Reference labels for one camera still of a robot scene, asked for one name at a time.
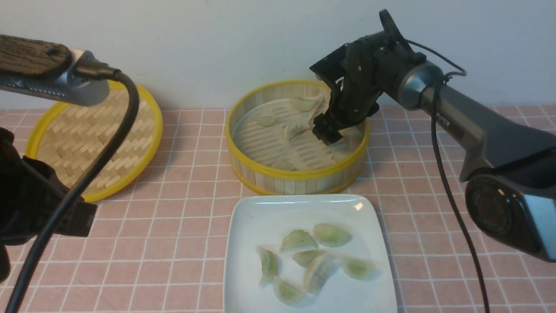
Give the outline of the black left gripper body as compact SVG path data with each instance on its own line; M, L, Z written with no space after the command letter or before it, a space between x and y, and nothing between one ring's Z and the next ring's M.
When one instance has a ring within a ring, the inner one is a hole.
M69 189L44 162L20 156L14 134L0 131L0 279L11 272L7 246L27 243L38 235Z

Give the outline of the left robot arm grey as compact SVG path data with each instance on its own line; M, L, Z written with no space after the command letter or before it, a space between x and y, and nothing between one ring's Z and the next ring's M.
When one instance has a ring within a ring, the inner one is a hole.
M36 236L21 276L35 271L54 234L88 236L96 205L83 198L85 190L123 146L140 109L138 87L121 70L95 58L91 51L74 50L53 42L1 36L1 90L57 100L82 107L100 105L109 97L109 83L120 83L128 94L127 107L113 135L104 139L92 163L72 186L66 186L47 163L20 156L14 134L1 129L1 281L11 272L7 246Z

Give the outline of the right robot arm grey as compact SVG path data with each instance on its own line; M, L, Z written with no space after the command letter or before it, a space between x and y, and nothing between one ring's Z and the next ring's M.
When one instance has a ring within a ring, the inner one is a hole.
M379 32L359 38L310 70L331 89L314 135L326 145L340 130L378 112L389 95L407 110L422 110L465 151L460 180L475 225L487 236L546 262L556 257L555 135L511 121L446 85L444 74L414 51L412 41Z

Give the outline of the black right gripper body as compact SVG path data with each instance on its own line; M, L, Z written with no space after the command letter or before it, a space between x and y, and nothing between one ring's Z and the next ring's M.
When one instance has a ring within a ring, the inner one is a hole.
M399 34L386 31L360 37L348 43L343 67L345 77L331 90L328 123L353 127L377 112L382 93L396 95L401 81L426 56L415 52Z

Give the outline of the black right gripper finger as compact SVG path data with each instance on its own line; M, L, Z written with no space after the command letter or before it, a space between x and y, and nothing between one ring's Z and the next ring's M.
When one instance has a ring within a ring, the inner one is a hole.
M342 139L340 131L347 129L345 125L336 123L324 123L321 125L321 141L325 145L332 145Z
M314 127L312 133L314 135L327 135L330 132L330 127L328 126L328 119L325 114L319 114L313 119Z

